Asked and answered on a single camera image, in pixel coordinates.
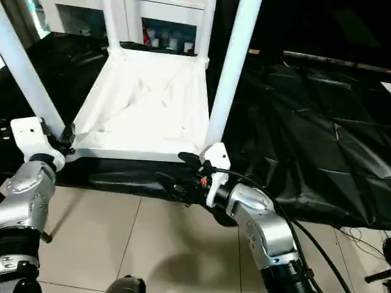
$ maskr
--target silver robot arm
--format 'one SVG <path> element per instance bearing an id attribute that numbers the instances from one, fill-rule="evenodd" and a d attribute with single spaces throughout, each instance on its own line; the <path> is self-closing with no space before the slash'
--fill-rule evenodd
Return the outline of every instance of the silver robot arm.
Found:
<path id="1" fill-rule="evenodd" d="M 206 205 L 219 206 L 243 228 L 255 264 L 270 293 L 310 293 L 310 272 L 306 272 L 299 257 L 294 237 L 287 221 L 276 213 L 273 201 L 262 191 L 239 183 L 227 192 L 222 186 L 228 181 L 230 161 L 223 143 L 215 143 L 200 155 L 199 168 L 209 168 L 211 182 Z"/>
<path id="2" fill-rule="evenodd" d="M 0 292 L 41 292 L 38 249 L 54 195 L 56 172 L 65 157 L 48 142 L 41 118 L 11 122 L 25 163 L 3 184 L 0 204 Z"/>

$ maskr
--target red component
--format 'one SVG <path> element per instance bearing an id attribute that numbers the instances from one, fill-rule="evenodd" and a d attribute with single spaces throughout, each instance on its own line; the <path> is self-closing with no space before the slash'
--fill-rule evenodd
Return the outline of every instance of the red component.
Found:
<path id="1" fill-rule="evenodd" d="M 142 34 L 144 36 L 144 44 L 149 46 L 151 43 L 151 40 L 150 40 L 149 35 L 147 33 L 147 28 L 144 26 L 144 24 L 142 24 Z"/>
<path id="2" fill-rule="evenodd" d="M 200 181 L 201 181 L 201 184 L 202 184 L 203 187 L 208 186 L 208 180 L 206 178 L 201 178 Z"/>

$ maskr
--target beige floor tile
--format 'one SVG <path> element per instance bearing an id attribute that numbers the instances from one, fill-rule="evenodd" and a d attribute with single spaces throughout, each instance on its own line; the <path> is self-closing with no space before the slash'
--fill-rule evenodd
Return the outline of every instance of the beige floor tile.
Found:
<path id="1" fill-rule="evenodd" d="M 351 286 L 348 271 L 346 270 L 333 228 L 314 223 L 302 224 L 311 232 L 320 245 L 322 245 L 327 254 L 333 260 L 334 264 L 337 266 L 338 270 L 341 272 L 346 282 Z M 304 235 L 304 233 L 299 231 L 299 229 L 297 229 L 297 231 L 301 240 L 301 245 L 304 249 L 305 257 L 307 258 L 310 268 L 313 269 L 316 281 L 322 288 L 323 292 L 343 292 L 340 283 L 316 247 Z M 242 293 L 266 292 L 261 275 L 254 264 L 254 260 L 252 259 L 250 249 L 246 242 L 246 237 L 242 231 L 240 233 L 240 238 Z"/>
<path id="2" fill-rule="evenodd" d="M 41 281 L 104 291 L 116 279 L 140 198 L 58 187 L 41 244 Z"/>
<path id="3" fill-rule="evenodd" d="M 42 293 L 97 293 L 102 291 L 92 291 L 87 289 L 80 289 L 75 287 L 67 287 L 61 285 L 54 285 L 48 283 L 40 283 Z"/>
<path id="4" fill-rule="evenodd" d="M 386 238 L 390 238 L 390 237 L 391 237 L 391 231 L 389 231 L 389 230 L 382 231 L 383 240 L 385 240 Z"/>
<path id="5" fill-rule="evenodd" d="M 360 233 L 357 229 L 352 229 L 351 231 L 353 236 L 360 236 Z M 381 231 L 369 230 L 365 228 L 360 228 L 360 231 L 362 232 L 362 240 L 374 245 L 380 249 L 380 251 L 382 251 L 383 236 Z M 364 277 L 389 269 L 390 267 L 387 265 L 387 263 L 382 259 L 377 259 L 374 256 L 360 250 L 352 240 L 345 237 L 341 232 L 337 230 L 335 232 L 349 270 L 349 274 L 353 283 L 354 293 L 383 293 L 384 288 L 381 281 L 367 284 L 364 280 Z M 373 251 L 365 244 L 360 242 L 357 244 L 364 250 L 369 251 L 377 257 L 381 258 L 378 253 Z"/>
<path id="6" fill-rule="evenodd" d="M 120 277 L 143 278 L 148 293 L 240 292 L 238 229 L 200 206 L 143 198 Z"/>

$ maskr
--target black plastic sheet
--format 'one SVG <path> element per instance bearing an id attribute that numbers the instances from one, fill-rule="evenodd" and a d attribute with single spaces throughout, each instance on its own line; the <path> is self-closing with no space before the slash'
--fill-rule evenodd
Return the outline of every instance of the black plastic sheet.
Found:
<path id="1" fill-rule="evenodd" d="M 214 59 L 225 56 L 238 3 L 217 0 Z M 250 47 L 269 59 L 287 50 L 391 68 L 388 5 L 382 0 L 264 0 Z"/>
<path id="2" fill-rule="evenodd" d="M 52 34 L 28 51 L 66 123 L 96 80 L 105 47 L 105 41 Z M 220 70 L 212 60 L 210 97 Z M 33 115 L 6 68 L 0 89 L 1 126 Z M 390 106 L 391 94 L 370 76 L 265 65 L 249 56 L 223 141 L 232 170 L 256 179 L 294 218 L 391 229 Z M 23 158 L 12 139 L 0 140 L 0 150 L 3 180 Z M 156 172 L 192 176 L 184 164 L 81 158 L 66 165 L 57 183 L 181 200 L 163 190 Z"/>

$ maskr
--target shelf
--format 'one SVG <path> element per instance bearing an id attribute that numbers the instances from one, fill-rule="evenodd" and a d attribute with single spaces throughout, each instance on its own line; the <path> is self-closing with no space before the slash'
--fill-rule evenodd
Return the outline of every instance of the shelf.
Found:
<path id="1" fill-rule="evenodd" d="M 157 2 L 163 4 L 170 4 L 175 6 L 182 6 L 187 8 L 201 9 L 205 8 L 205 1 L 207 0 L 143 0 L 145 2 Z"/>

